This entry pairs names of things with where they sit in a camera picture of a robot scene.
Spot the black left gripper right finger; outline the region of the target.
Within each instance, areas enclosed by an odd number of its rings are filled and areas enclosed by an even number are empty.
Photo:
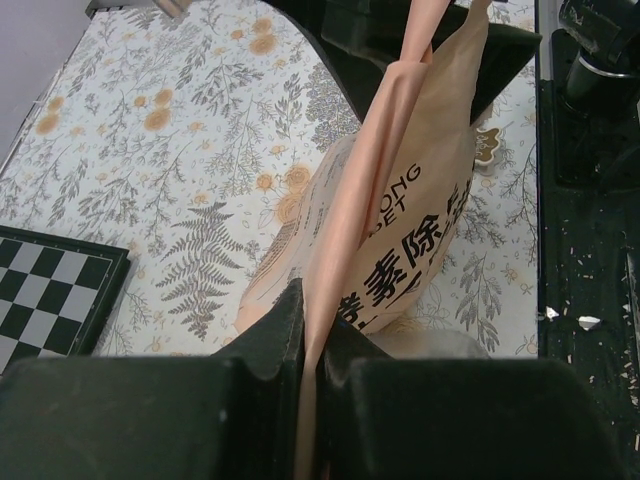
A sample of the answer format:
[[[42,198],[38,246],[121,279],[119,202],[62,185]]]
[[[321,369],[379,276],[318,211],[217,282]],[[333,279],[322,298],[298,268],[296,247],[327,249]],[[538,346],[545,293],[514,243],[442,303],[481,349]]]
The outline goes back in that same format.
[[[322,357],[333,479],[627,479],[592,394],[554,360],[395,359],[346,322]]]

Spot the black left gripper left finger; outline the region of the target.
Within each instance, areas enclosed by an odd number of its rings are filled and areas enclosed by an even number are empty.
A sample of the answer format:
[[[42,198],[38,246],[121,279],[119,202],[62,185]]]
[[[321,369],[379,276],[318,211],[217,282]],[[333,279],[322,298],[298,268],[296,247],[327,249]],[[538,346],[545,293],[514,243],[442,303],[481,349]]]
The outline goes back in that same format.
[[[31,359],[1,382],[5,479],[289,479],[303,347],[293,280],[210,356]]]

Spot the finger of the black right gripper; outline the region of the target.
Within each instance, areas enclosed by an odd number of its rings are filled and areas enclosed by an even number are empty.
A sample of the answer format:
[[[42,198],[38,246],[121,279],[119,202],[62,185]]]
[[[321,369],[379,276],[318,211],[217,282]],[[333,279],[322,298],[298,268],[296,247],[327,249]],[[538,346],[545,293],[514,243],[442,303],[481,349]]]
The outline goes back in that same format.
[[[533,58],[541,37],[490,21],[489,4],[426,4],[433,57],[424,80],[424,120],[479,123]]]
[[[270,1],[319,53],[362,121],[382,80],[398,58],[408,1]]]

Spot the peach cat litter bag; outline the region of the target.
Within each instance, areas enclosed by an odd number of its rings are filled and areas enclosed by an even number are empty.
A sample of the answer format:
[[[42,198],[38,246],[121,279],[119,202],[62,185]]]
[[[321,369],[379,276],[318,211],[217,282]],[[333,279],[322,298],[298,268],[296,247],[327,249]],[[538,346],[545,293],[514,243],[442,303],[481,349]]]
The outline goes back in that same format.
[[[360,130],[334,143],[284,203],[281,229],[247,287],[235,326],[246,331],[300,278],[304,364],[294,475],[313,465],[316,370],[335,317],[363,333],[395,320],[441,267],[472,180],[472,101],[488,3],[433,42],[443,1],[415,1],[400,57],[383,76]]]

